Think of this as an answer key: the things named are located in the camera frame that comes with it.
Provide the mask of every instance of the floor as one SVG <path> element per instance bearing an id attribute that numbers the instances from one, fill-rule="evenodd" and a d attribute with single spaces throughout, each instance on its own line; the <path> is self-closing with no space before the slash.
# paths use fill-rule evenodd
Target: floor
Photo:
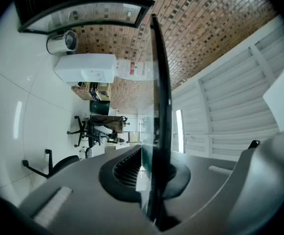
<path id="1" fill-rule="evenodd" d="M 90 114 L 88 101 L 53 72 L 59 57 L 47 52 L 47 37 L 20 34 L 18 27 L 12 4 L 0 19 L 0 196 L 16 206 L 46 180 L 22 160 L 48 173 L 46 148 L 53 150 L 54 164 L 71 155 L 83 158 L 74 147 L 79 136 L 66 132 L 78 129 L 75 115 Z M 97 145 L 92 154 L 104 151 Z"/>

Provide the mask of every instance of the white shutter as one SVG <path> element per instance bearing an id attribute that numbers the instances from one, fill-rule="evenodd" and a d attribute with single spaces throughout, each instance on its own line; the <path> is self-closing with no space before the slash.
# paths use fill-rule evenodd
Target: white shutter
<path id="1" fill-rule="evenodd" d="M 283 69 L 284 23 L 278 16 L 175 89 L 173 110 L 183 111 L 185 153 L 237 161 L 252 140 L 276 134 L 262 96 Z"/>

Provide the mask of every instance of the plastic bag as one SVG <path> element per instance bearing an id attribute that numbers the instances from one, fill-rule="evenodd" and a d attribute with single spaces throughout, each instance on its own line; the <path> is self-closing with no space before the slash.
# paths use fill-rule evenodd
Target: plastic bag
<path id="1" fill-rule="evenodd" d="M 126 80 L 151 81 L 153 80 L 153 63 L 119 59 L 115 75 Z"/>

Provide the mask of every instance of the cardboard box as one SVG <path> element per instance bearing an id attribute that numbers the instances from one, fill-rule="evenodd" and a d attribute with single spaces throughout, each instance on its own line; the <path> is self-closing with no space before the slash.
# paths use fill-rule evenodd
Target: cardboard box
<path id="1" fill-rule="evenodd" d="M 111 86 L 108 83 L 84 82 L 82 87 L 71 87 L 71 89 L 83 100 L 110 101 L 111 99 Z"/>
<path id="2" fill-rule="evenodd" d="M 111 99 L 111 86 L 108 83 L 98 83 L 96 94 L 102 101 L 110 101 Z"/>

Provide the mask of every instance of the office chair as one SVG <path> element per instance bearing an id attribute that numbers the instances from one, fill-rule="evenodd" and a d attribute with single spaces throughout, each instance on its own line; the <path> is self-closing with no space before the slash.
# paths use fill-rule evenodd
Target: office chair
<path id="1" fill-rule="evenodd" d="M 83 133 L 86 132 L 86 129 L 85 129 L 85 127 L 86 127 L 86 122 L 85 122 L 85 121 L 82 121 L 82 122 L 81 122 L 79 116 L 74 116 L 74 119 L 77 119 L 77 120 L 78 120 L 80 130 L 75 131 L 75 132 L 69 132 L 69 131 L 67 131 L 67 134 L 68 134 L 68 135 L 72 135 L 72 134 L 80 133 L 78 144 L 75 144 L 75 145 L 74 145 L 74 147 L 78 147 L 78 146 L 80 146 L 80 142 L 81 142 L 81 140 L 82 140 Z"/>
<path id="2" fill-rule="evenodd" d="M 49 154 L 49 158 L 48 158 L 48 174 L 42 173 L 34 168 L 32 168 L 31 166 L 29 166 L 29 161 L 28 160 L 23 160 L 22 164 L 23 166 L 27 167 L 29 170 L 32 170 L 33 172 L 41 175 L 42 177 L 45 178 L 50 178 L 51 176 L 53 176 L 54 174 L 56 174 L 57 172 L 59 172 L 61 169 L 65 168 L 66 166 L 77 162 L 80 160 L 79 156 L 74 155 L 74 156 L 69 156 L 64 158 L 63 160 L 59 161 L 54 167 L 53 167 L 53 156 L 52 156 L 52 151 L 49 149 L 45 149 L 45 153 Z"/>
<path id="3" fill-rule="evenodd" d="M 90 121 L 80 121 L 79 116 L 74 116 L 78 120 L 80 130 L 75 132 L 67 131 L 68 135 L 80 133 L 78 144 L 75 144 L 74 147 L 80 146 L 82 137 L 88 137 L 88 145 L 92 148 L 97 143 L 101 145 L 101 138 L 109 137 L 113 134 L 113 131 L 104 127 L 104 126 L 95 126 L 90 123 Z"/>

